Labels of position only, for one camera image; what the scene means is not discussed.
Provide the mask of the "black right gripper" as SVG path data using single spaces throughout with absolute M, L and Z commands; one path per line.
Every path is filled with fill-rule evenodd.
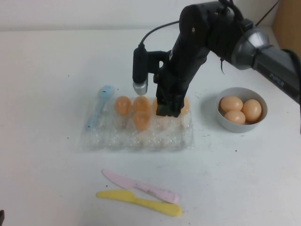
M 192 79 L 206 62 L 208 49 L 197 44 L 177 41 L 159 71 L 157 83 L 157 110 L 159 116 L 178 117 L 184 107 L 184 96 Z M 173 99 L 174 113 L 171 108 Z

